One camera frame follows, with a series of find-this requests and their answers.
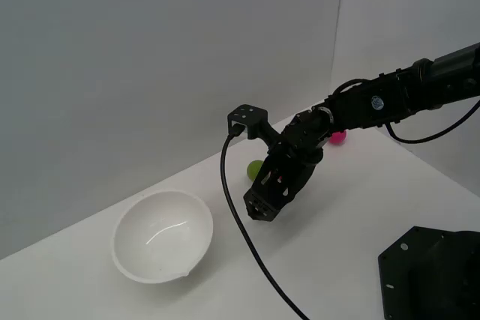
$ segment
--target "gray wall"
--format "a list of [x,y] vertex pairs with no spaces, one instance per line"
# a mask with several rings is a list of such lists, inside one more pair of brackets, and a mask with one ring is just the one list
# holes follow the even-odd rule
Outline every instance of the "gray wall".
[[[348,79],[373,78],[420,58],[435,59],[478,43],[479,4],[480,0],[341,0],[332,89]],[[437,133],[477,100],[419,113],[394,128],[406,139]],[[479,139],[480,112],[441,139],[406,148],[480,196]]]
[[329,89],[339,0],[0,0],[0,258]]

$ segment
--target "green ball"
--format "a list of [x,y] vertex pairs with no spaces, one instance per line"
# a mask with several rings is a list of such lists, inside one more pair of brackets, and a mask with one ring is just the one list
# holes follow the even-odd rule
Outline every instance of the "green ball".
[[263,160],[254,160],[247,166],[247,176],[250,180],[255,181],[260,168],[263,165]]

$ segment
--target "black robotic arm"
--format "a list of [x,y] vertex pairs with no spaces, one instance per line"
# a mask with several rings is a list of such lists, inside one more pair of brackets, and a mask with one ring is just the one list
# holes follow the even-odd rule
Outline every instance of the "black robotic arm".
[[[323,103],[297,114],[281,133],[268,123],[264,109],[239,106],[228,115],[229,134],[233,135],[240,124],[249,139],[261,138],[269,149],[255,182],[244,195],[248,214],[255,220],[272,221],[307,183],[323,158],[322,146],[333,133],[386,125],[395,138],[390,123],[477,96],[480,43],[435,61],[416,61],[411,67],[382,73],[373,80],[350,80]],[[479,107],[480,101],[458,123],[437,135],[453,130]]]

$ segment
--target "bowl rim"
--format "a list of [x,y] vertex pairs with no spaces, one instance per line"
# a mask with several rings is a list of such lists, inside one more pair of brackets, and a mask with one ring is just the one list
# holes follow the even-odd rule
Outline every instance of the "bowl rim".
[[[138,205],[143,200],[145,200],[145,199],[147,199],[147,198],[149,198],[153,195],[157,195],[157,194],[161,194],[161,193],[181,193],[181,194],[184,194],[184,195],[190,197],[192,200],[196,201],[200,205],[200,207],[202,209],[202,212],[205,214],[206,221],[208,222],[208,224],[207,224],[208,229],[207,230],[208,230],[209,234],[207,234],[208,240],[204,243],[203,248],[199,252],[198,256],[191,262],[191,265],[190,265],[190,267],[188,267],[188,269],[186,269],[185,271],[182,271],[180,273],[174,273],[174,274],[169,274],[169,275],[166,275],[166,276],[163,276],[163,277],[147,279],[147,278],[144,278],[144,277],[138,277],[137,275],[132,274],[130,271],[128,271],[127,269],[125,269],[123,267],[123,265],[120,263],[117,255],[116,255],[115,239],[116,239],[116,235],[117,235],[117,231],[119,229],[120,223],[125,218],[125,216],[136,205]],[[187,191],[184,191],[184,190],[166,188],[166,189],[152,190],[152,191],[149,191],[149,192],[146,192],[146,193],[141,193],[140,196],[141,196],[140,199],[133,202],[133,204],[131,204],[127,208],[127,210],[125,210],[123,212],[123,214],[119,217],[119,219],[117,220],[117,222],[115,224],[113,234],[112,234],[112,238],[110,240],[110,252],[111,252],[111,255],[112,255],[113,263],[115,264],[115,266],[118,268],[118,270],[122,274],[124,274],[129,279],[137,281],[138,283],[160,284],[160,283],[166,283],[166,282],[174,280],[174,279],[178,279],[179,277],[186,277],[197,266],[197,264],[200,262],[200,260],[206,254],[207,249],[210,247],[210,243],[212,242],[211,239],[212,239],[212,236],[213,236],[213,218],[212,218],[212,213],[210,212],[210,208],[206,205],[206,203],[203,200],[201,200],[200,197],[198,197],[198,196],[196,196],[192,193],[189,193]]]

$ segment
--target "white bowl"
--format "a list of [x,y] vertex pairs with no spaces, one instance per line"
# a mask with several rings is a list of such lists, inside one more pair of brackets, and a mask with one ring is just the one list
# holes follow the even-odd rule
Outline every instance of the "white bowl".
[[163,190],[139,200],[118,220],[113,262],[139,283],[165,283],[190,273],[209,248],[212,234],[212,214],[200,198]]

